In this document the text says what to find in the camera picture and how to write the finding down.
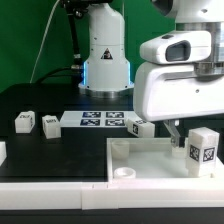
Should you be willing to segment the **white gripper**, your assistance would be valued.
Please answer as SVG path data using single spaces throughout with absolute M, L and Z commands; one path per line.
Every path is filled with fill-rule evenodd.
M 145 121 L 164 121 L 174 148 L 185 147 L 179 120 L 224 113 L 224 75 L 197 76 L 192 65 L 145 62 L 136 72 L 133 108 Z

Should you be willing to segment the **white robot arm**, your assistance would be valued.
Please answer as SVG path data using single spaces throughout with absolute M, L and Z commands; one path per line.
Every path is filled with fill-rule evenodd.
M 162 121 L 182 146 L 175 121 L 224 113 L 224 0 L 150 0 L 175 29 L 140 46 L 144 63 L 130 81 L 124 23 L 107 4 L 89 8 L 90 55 L 82 92 L 111 97 L 132 87 L 133 108 L 145 121 Z

